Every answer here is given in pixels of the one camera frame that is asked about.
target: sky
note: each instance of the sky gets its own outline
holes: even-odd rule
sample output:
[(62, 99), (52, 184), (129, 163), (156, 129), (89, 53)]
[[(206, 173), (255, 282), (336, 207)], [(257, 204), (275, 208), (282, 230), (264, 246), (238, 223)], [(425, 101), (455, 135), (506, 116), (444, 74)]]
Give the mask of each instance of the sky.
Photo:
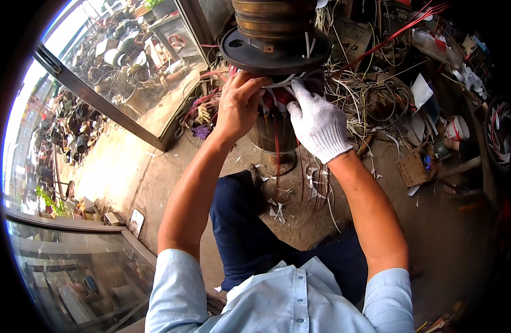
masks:
[[(62, 13), (67, 11), (67, 8), (72, 6), (72, 4), (74, 4), (76, 1), (77, 0), (70, 1)], [(90, 9), (88, 3), (90, 3), (98, 12), (100, 12), (103, 1), (88, 0), (80, 6), (86, 12), (88, 12), (89, 15), (96, 17), (97, 15), (92, 9)], [(74, 34), (76, 34), (78, 29), (80, 29), (86, 20), (87, 14), (82, 9), (78, 8), (74, 10), (46, 41), (46, 48), (56, 56), (59, 55), (65, 45), (71, 40), (71, 38), (74, 36)], [(11, 168), (13, 164), (13, 151), (16, 149), (17, 135), (20, 130), (20, 121), (26, 109), (26, 103), (28, 102), (33, 88), (39, 81), (39, 78), (43, 77), (45, 74), (46, 70), (37, 61), (34, 60), (24, 77), (24, 87), (22, 88), (20, 94), (15, 98), (15, 102), (13, 103), (13, 107), (11, 109), (9, 121), (7, 123), (6, 138), (4, 139), (4, 155), (2, 161), (2, 176), (4, 177), (5, 181), (3, 184), (3, 190), (6, 194), (9, 194), (9, 187), (7, 186), (7, 183), (10, 181), (10, 175), (12, 173)]]

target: concrete floor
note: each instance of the concrete floor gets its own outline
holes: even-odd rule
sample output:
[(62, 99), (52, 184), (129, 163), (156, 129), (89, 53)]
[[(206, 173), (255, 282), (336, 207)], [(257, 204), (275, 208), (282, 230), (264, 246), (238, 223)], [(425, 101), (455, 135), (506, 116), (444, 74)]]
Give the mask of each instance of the concrete floor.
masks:
[[(138, 209), (145, 216), (139, 240), (157, 254), (157, 232), (170, 193), (202, 142), (186, 133), (169, 152), (160, 155), (127, 131), (114, 131), (101, 141), (87, 156), (76, 196), (86, 195), (99, 204), (109, 204), (126, 218), (134, 208)], [(422, 277), (412, 281), (415, 325), (419, 327), (456, 300), (463, 298), (472, 306), (479, 296), (491, 267), (491, 224), (482, 210), (460, 211), (463, 203), (449, 200), (439, 184), (422, 186), (413, 197), (408, 196), (396, 168), (397, 150), (388, 145), (374, 141), (373, 155), (380, 156), (372, 160), (376, 172), (383, 175), (378, 182), (400, 218), (411, 265), (424, 271)], [(158, 156), (152, 157), (145, 151)], [(303, 147), (301, 155), (305, 168), (309, 161)], [(244, 137), (228, 155), (221, 175), (240, 171), (249, 162), (259, 164), (260, 159), (260, 151)], [(371, 158), (365, 157), (364, 161), (371, 170)], [(262, 219), (281, 240), (306, 250), (334, 226), (328, 206), (313, 213), (314, 199), (308, 202), (307, 193), (299, 208), (302, 177), (304, 173), (297, 164), (280, 178), (281, 189), (292, 189), (291, 193), (282, 192), (280, 197), (285, 202), (285, 223), (268, 215)], [(264, 191), (272, 192), (274, 182), (272, 179), (265, 182)], [(350, 219), (343, 191), (335, 179), (330, 183), (335, 196), (332, 206), (335, 219)], [(202, 237), (201, 267), (207, 292), (225, 298), (224, 291), (217, 294), (213, 289), (220, 285), (224, 275), (211, 221)]]

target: plastic bucket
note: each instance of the plastic bucket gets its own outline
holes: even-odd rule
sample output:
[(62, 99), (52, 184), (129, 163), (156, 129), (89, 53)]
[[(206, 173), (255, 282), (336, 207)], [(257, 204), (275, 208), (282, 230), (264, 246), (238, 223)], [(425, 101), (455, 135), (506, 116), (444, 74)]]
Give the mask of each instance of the plastic bucket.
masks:
[(470, 137), (467, 123), (462, 116), (456, 116), (454, 120), (446, 126), (446, 137), (454, 141), (463, 141)]

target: right hand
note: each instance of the right hand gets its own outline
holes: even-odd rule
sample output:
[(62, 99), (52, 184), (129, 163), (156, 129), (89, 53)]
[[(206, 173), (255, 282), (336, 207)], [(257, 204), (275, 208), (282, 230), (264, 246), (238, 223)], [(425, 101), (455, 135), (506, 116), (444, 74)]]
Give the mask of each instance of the right hand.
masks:
[(272, 79), (240, 71), (228, 79), (222, 88), (214, 136), (234, 144), (252, 128), (258, 115), (262, 87)]
[(294, 133), (304, 147), (322, 163), (352, 149), (348, 143), (346, 114), (294, 78), (291, 87), (298, 102), (287, 103)]

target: person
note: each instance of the person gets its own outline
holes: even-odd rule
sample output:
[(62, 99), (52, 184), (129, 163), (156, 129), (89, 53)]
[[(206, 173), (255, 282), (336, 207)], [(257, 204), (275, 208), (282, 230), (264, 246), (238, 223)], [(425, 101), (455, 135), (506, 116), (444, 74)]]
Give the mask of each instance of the person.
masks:
[[(287, 104), (304, 147), (345, 191), (354, 228), (325, 247), (298, 251), (257, 215), (255, 168), (219, 178), (233, 144), (255, 123), (263, 86), (241, 71), (226, 82), (217, 125), (175, 186), (158, 235), (145, 331), (414, 332), (407, 245), (389, 199), (347, 142), (346, 116), (292, 80)], [(229, 291), (209, 316), (199, 266), (211, 216)], [(355, 307), (364, 296), (362, 313)]]

